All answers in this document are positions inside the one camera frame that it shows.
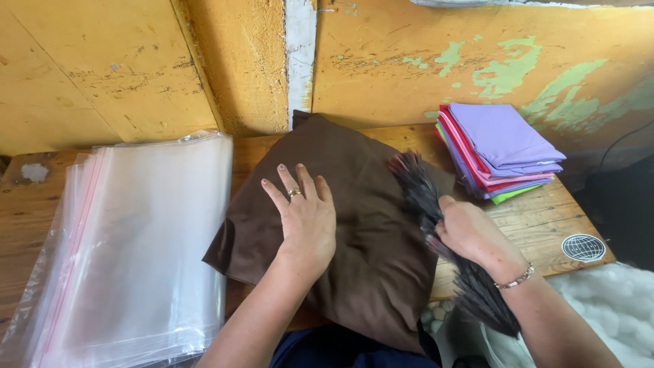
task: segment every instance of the finger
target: finger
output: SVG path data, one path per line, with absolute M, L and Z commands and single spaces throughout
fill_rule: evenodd
M 318 198 L 320 198 L 321 201 L 327 202 L 332 206 L 334 205 L 334 199 L 332 198 L 332 190 L 329 189 L 329 185 L 327 185 L 327 180 L 325 180 L 325 178 L 320 175 L 316 177 L 316 189 L 318 191 Z
M 304 194 L 306 199 L 317 198 L 318 194 L 316 193 L 316 185 L 311 179 L 311 175 L 307 171 L 307 168 L 303 164 L 298 164 L 295 167 L 295 172 L 298 174 L 298 181 L 300 182 L 300 190 Z
M 450 196 L 442 196 L 438 199 L 438 205 L 441 207 L 441 211 L 445 211 L 446 208 L 452 206 L 456 203 L 456 200 Z
M 277 167 L 277 173 L 279 174 L 279 178 L 282 179 L 282 183 L 284 183 L 284 188 L 286 189 L 286 192 L 291 191 L 293 189 L 300 190 L 300 186 L 298 183 L 293 179 L 293 176 L 288 172 L 288 169 L 284 164 L 279 164 Z M 293 196 L 293 198 L 304 198 L 304 196 L 296 194 Z
M 264 188 L 266 193 L 270 196 L 270 199 L 273 200 L 275 207 L 279 210 L 279 213 L 282 214 L 282 211 L 288 207 L 288 200 L 282 192 L 280 192 L 269 180 L 261 180 L 261 186 Z
M 436 224 L 436 234 L 442 239 L 443 236 L 447 236 L 447 229 L 445 229 L 445 222 L 438 221 Z

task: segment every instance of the wooden table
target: wooden table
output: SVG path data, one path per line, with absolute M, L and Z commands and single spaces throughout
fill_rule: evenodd
M 411 148 L 425 160 L 453 172 L 446 148 L 434 137 L 433 124 L 362 130 L 365 135 L 400 151 Z M 237 139 L 234 141 L 232 193 L 240 188 L 250 171 L 281 136 Z M 20 155 L 13 158 L 0 181 L 0 336 L 3 336 L 25 289 L 54 210 L 65 184 L 65 168 L 77 155 L 87 151 L 60 151 Z M 25 164 L 41 164 L 48 169 L 42 182 L 32 182 L 22 173 Z M 465 196 L 462 187 L 455 196 Z M 546 276 L 615 262 L 608 250 L 592 263 L 574 261 L 561 250 L 561 241 L 572 234 L 600 237 L 570 193 L 556 179 L 553 183 L 511 198 L 499 206 L 490 201 L 477 203 L 502 231 L 518 245 L 528 259 Z M 432 300 L 453 296 L 453 270 L 439 261 Z M 251 286 L 228 282 L 227 315 L 247 296 Z M 300 308 L 290 329 L 325 323 L 307 307 Z

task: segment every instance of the hand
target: hand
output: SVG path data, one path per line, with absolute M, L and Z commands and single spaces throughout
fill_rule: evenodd
M 481 208 L 450 196 L 442 196 L 438 204 L 445 220 L 436 225 L 436 233 L 448 248 L 482 266 L 500 284 L 516 279 L 527 269 L 518 247 Z
M 286 166 L 279 165 L 277 172 L 286 191 L 299 189 L 301 194 L 295 194 L 289 200 L 270 181 L 261 180 L 282 217 L 284 242 L 276 258 L 281 257 L 292 270 L 317 280 L 327 269 L 336 250 L 336 211 L 332 192 L 322 176 L 318 176 L 314 184 L 302 164 L 296 166 L 300 185 Z

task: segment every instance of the gold ring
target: gold ring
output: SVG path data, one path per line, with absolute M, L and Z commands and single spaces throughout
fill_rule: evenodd
M 293 198 L 294 195 L 296 194 L 302 194 L 299 189 L 289 189 L 288 190 L 288 197 Z

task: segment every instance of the bracelet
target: bracelet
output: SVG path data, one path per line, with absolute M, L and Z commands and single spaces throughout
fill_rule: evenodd
M 534 274 L 534 265 L 531 262 L 529 262 L 529 268 L 525 271 L 525 273 L 522 276 L 518 277 L 517 279 L 511 281 L 508 284 L 496 284 L 496 283 L 494 284 L 495 287 L 497 287 L 498 289 L 510 289 L 513 286 L 517 286 L 525 282 L 525 280 L 530 278 L 531 275 L 533 274 Z

